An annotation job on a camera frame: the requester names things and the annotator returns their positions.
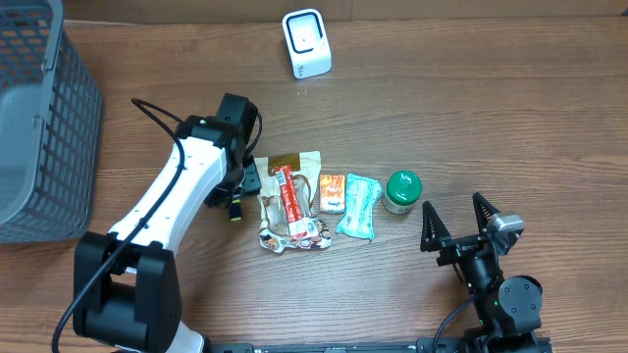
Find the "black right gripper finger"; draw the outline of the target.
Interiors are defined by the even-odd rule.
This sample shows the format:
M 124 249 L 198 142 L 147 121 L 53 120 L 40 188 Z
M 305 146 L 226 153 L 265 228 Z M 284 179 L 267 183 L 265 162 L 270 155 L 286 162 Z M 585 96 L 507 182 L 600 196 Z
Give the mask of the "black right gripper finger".
M 479 232 L 496 231 L 500 211 L 480 192 L 475 192 L 472 200 Z
M 420 250 L 422 252 L 440 251 L 451 235 L 429 201 L 422 204 L 423 224 Z

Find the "yellow glue stick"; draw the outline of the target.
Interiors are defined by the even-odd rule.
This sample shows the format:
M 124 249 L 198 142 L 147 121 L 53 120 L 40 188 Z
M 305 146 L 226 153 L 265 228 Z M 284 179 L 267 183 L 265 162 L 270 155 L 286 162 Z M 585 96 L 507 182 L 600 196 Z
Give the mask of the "yellow glue stick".
M 242 219 L 241 200 L 238 195 L 234 195 L 228 205 L 229 217 L 232 222 Z

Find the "brown white snack pouch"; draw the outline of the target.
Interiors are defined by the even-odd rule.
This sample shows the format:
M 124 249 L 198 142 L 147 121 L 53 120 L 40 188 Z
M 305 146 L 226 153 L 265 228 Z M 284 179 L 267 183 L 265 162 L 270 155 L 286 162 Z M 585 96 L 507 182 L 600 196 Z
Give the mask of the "brown white snack pouch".
M 287 249 L 327 249 L 329 228 L 314 211 L 322 167 L 318 151 L 291 153 L 254 160 L 261 190 L 260 245 L 274 253 Z

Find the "green lid jar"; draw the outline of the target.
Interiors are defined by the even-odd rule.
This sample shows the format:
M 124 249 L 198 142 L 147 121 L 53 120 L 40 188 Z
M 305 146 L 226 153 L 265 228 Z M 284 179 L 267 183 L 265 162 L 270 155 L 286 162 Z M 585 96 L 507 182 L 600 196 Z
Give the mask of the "green lid jar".
M 383 204 L 391 213 L 406 214 L 420 198 L 422 189 L 421 179 L 415 173 L 395 172 L 387 182 Z

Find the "red snack stick packet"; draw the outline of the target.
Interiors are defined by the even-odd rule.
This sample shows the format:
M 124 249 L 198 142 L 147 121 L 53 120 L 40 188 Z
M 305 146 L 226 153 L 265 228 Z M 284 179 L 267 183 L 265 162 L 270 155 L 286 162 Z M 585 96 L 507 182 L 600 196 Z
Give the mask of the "red snack stick packet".
M 309 219 L 303 217 L 298 203 L 291 166 L 282 165 L 276 167 L 275 175 L 284 201 L 288 220 L 288 233 L 291 239 L 303 240 L 314 237 L 316 228 L 310 224 Z

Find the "teal wet wipes packet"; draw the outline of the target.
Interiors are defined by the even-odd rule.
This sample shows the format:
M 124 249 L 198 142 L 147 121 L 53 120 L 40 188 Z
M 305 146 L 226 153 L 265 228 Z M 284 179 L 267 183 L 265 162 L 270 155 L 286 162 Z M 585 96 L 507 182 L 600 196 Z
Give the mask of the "teal wet wipes packet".
M 383 188 L 377 180 L 348 174 L 344 194 L 345 209 L 336 233 L 373 240 L 373 210 L 382 192 Z

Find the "orange tissue packet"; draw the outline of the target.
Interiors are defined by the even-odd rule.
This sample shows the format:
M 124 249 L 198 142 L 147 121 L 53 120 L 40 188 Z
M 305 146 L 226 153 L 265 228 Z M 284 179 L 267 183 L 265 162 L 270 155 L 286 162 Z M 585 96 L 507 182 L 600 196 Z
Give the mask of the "orange tissue packet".
M 345 175 L 320 175 L 320 210 L 340 214 L 345 209 Z

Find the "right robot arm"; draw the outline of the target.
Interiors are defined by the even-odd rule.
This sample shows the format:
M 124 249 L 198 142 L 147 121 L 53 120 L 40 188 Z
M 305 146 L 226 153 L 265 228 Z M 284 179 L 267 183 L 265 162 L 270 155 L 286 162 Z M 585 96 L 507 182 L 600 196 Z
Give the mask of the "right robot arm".
M 499 258 L 506 255 L 524 231 L 523 219 L 503 213 L 481 193 L 472 196 L 476 234 L 453 238 L 434 206 L 422 204 L 420 250 L 437 252 L 441 267 L 454 268 L 469 298 L 448 314 L 431 338 L 417 340 L 419 352 L 510 353 L 551 352 L 548 338 L 538 338 L 542 326 L 543 287 L 533 277 L 506 278 Z M 479 325 L 460 337 L 445 338 L 450 322 L 467 307 L 475 308 Z

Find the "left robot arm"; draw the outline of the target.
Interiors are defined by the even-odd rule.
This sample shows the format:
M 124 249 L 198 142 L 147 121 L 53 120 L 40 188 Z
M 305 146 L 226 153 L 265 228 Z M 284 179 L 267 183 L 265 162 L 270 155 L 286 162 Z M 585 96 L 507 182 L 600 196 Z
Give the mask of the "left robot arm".
M 176 255 L 204 206 L 233 221 L 240 201 L 261 189 L 252 151 L 262 115 L 246 97 L 227 93 L 214 116 L 191 115 L 167 133 L 168 162 L 138 203 L 106 234 L 86 232 L 75 250 L 74 300 L 66 323 L 76 335 L 119 352 L 208 352 L 210 339 L 182 320 Z

